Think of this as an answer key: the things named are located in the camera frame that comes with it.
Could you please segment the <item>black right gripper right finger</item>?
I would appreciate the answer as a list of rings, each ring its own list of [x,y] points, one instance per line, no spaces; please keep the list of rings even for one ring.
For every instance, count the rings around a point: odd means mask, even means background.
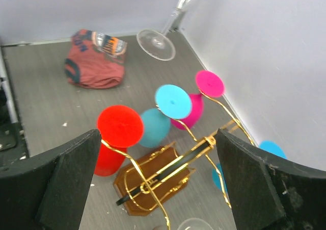
[[[325,229],[325,171],[222,129],[215,139],[237,229]]]

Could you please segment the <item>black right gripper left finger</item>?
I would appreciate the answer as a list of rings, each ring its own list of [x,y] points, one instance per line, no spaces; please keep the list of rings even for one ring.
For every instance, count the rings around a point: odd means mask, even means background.
[[[1,167],[1,229],[79,229],[101,144],[90,130]]]

